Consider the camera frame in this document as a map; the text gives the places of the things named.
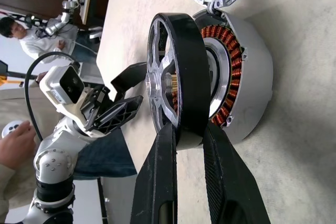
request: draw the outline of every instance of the person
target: person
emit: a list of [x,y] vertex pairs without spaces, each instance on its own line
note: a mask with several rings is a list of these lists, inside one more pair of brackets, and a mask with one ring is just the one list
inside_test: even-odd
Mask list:
[[[37,28],[26,29],[10,17],[0,19],[0,34],[6,38],[18,39],[23,51],[33,59],[47,52],[65,52],[75,57],[78,62],[96,63],[98,45],[87,40],[87,32],[80,31],[76,41],[59,36],[39,38]],[[42,63],[50,63],[62,56],[50,56]]]
[[[42,137],[49,136],[62,118],[41,92],[30,86],[30,102]],[[14,120],[25,120],[0,140],[0,223],[9,209],[30,204],[36,188],[34,148],[39,142],[29,123],[23,89],[0,91],[0,129]],[[74,179],[127,177],[136,170],[120,129],[99,138],[79,152]]]

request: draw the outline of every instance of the person's arm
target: person's arm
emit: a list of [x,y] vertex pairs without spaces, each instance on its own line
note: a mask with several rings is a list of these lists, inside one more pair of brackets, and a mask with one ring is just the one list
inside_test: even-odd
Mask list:
[[9,203],[4,191],[15,170],[34,155],[36,133],[28,121],[0,140],[0,222],[4,223]]
[[[28,54],[29,56],[31,56],[33,59],[37,59],[38,57],[40,57],[41,55],[44,55],[45,53],[47,53],[46,51],[41,50],[39,47],[35,46],[34,44],[31,43],[25,43],[22,45],[23,51]],[[62,52],[62,50],[56,46],[53,49],[53,52]],[[47,64],[50,63],[54,60],[56,60],[57,58],[60,58],[57,55],[53,55],[53,56],[49,56],[47,58],[45,58],[44,60],[41,61],[41,63]]]

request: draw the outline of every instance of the black cable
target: black cable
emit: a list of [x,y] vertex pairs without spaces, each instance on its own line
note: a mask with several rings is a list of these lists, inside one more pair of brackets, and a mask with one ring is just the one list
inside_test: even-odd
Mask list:
[[31,122],[35,128],[36,134],[38,136],[38,138],[40,139],[40,141],[43,140],[42,135],[40,133],[40,130],[38,129],[34,114],[33,114],[33,110],[31,109],[31,105],[30,105],[30,100],[29,100],[29,80],[30,80],[30,76],[32,75],[32,72],[34,70],[34,68],[37,66],[37,64],[40,63],[40,61],[44,60],[45,58],[52,56],[52,55],[60,55],[60,56],[65,56],[68,57],[69,59],[76,61],[72,56],[66,54],[65,52],[47,52],[44,55],[41,55],[40,57],[38,57],[36,60],[34,60],[34,62],[30,65],[27,74],[26,74],[26,78],[25,78],[25,100],[26,100],[26,104],[27,104],[27,108],[28,108],[28,113],[29,113],[29,117],[31,119]]

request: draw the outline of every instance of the white shirt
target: white shirt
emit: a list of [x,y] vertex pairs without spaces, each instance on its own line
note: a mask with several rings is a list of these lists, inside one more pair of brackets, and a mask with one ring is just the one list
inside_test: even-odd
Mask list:
[[[60,40],[65,42],[63,50],[57,47]],[[47,52],[65,52],[66,54],[71,55],[76,44],[75,41],[61,36],[52,36],[40,39],[36,35],[36,28],[27,30],[26,37],[20,39],[19,41],[23,51],[35,60]],[[55,59],[66,59],[66,57],[56,55],[49,56],[42,60],[42,63],[50,63]]]

